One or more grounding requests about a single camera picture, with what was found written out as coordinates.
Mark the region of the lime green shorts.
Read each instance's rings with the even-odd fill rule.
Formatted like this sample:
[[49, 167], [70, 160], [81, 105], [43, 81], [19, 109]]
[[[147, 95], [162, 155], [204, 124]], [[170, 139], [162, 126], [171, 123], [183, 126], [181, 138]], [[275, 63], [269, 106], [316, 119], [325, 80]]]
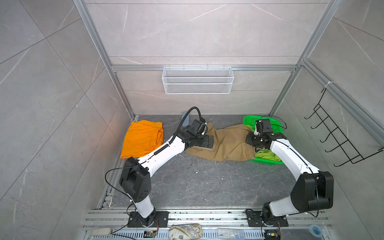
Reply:
[[262, 163], [280, 163], [281, 159], [269, 149], [256, 148], [255, 160]]

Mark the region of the khaki brown shorts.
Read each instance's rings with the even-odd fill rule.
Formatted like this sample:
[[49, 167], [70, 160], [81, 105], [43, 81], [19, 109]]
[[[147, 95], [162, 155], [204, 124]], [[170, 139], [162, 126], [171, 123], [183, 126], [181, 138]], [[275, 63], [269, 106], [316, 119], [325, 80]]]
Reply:
[[213, 147], [209, 149], [194, 146], [185, 150], [185, 153], [216, 162], [252, 160], [256, 157], [256, 148], [246, 143], [250, 132], [243, 124], [217, 130], [213, 123], [208, 123], [207, 134], [214, 137]]

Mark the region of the orange shorts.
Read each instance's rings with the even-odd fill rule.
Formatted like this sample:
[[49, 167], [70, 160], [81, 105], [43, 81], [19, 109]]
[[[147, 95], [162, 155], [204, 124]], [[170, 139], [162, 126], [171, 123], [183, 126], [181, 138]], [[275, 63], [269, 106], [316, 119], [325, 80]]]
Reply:
[[132, 123], [124, 138], [121, 159], [140, 158], [163, 144], [163, 123], [142, 120]]

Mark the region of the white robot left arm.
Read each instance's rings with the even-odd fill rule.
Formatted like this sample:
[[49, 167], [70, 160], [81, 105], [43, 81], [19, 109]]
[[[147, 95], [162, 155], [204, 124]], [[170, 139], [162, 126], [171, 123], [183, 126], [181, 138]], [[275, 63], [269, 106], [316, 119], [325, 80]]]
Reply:
[[150, 199], [151, 177], [174, 156], [191, 147], [211, 149], [214, 137], [207, 134], [205, 119], [195, 119], [190, 125], [180, 127], [163, 145], [144, 157], [128, 158], [125, 161], [119, 184], [133, 202], [142, 221], [151, 223], [156, 209]]

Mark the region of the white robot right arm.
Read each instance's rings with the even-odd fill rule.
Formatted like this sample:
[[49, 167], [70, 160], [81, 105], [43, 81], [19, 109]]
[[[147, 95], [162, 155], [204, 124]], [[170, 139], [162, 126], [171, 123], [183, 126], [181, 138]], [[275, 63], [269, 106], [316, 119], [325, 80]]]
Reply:
[[264, 204], [264, 221], [333, 207], [333, 175], [319, 170], [295, 150], [284, 135], [281, 124], [272, 118], [261, 116], [247, 116], [243, 123], [251, 129], [246, 138], [247, 144], [259, 150], [271, 151], [296, 180], [288, 197]]

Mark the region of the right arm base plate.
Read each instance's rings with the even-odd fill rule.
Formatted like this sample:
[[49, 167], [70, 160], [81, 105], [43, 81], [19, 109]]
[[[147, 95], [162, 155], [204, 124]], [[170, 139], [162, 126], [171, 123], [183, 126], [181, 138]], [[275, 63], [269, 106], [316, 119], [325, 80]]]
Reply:
[[249, 227], [288, 227], [286, 217], [274, 217], [265, 211], [245, 210]]

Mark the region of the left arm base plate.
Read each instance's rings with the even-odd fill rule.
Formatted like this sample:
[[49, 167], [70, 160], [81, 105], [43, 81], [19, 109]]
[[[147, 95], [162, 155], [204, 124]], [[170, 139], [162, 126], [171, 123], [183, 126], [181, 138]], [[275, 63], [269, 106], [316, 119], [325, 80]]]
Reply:
[[167, 211], [154, 211], [147, 218], [143, 218], [138, 212], [130, 212], [128, 228], [165, 228], [168, 226], [169, 212]]

